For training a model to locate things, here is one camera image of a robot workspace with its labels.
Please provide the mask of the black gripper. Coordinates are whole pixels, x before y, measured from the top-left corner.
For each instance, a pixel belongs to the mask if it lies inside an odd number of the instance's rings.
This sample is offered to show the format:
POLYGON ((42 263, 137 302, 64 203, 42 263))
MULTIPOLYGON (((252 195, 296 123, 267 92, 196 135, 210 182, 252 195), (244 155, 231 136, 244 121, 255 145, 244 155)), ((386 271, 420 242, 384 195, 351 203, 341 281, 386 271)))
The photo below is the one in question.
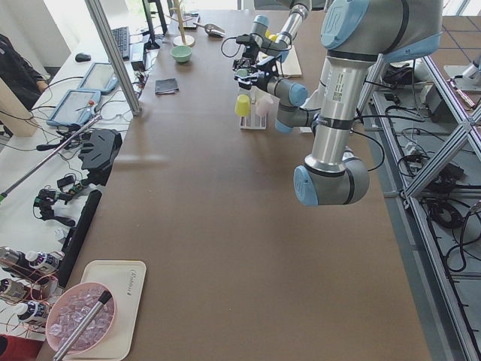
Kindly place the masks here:
POLYGON ((237 44, 244 46, 244 51, 241 58, 233 62, 232 70, 255 71, 257 57, 263 42, 262 37, 257 33, 249 33, 237 36, 235 41, 237 44))
POLYGON ((238 77, 234 71, 234 79, 240 88, 245 90, 251 90, 253 86, 266 91, 268 83, 272 79, 277 79, 279 72, 277 69, 278 56, 268 56, 261 62, 257 62, 255 65, 255 71, 250 71, 250 75, 247 77, 238 77))

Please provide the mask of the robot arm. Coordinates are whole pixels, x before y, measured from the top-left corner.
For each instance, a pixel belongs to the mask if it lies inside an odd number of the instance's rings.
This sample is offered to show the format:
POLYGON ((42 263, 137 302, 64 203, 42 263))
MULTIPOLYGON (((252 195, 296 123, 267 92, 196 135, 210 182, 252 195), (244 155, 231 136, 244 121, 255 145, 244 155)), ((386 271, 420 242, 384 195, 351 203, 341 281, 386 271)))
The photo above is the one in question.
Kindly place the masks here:
POLYGON ((369 187, 365 164, 347 145, 368 69, 378 59, 401 62, 436 51, 443 3, 326 3, 320 41, 327 54, 313 93, 277 71, 312 8, 309 1, 290 1, 288 6, 289 17, 275 40, 268 38, 268 19, 263 16, 254 19, 250 32, 237 37, 244 52, 234 61, 235 79, 241 88, 257 87, 278 98, 277 130, 313 130, 313 149, 293 175, 298 201, 306 206, 352 204, 369 187))
POLYGON ((232 66, 234 71, 253 69, 259 52, 274 57, 280 63, 286 60, 302 22, 312 10, 312 1, 294 0, 281 3, 289 7, 289 16, 274 40, 266 35, 269 20, 263 15, 256 16, 249 33, 236 37, 236 43, 243 45, 244 51, 241 58, 234 61, 232 66))

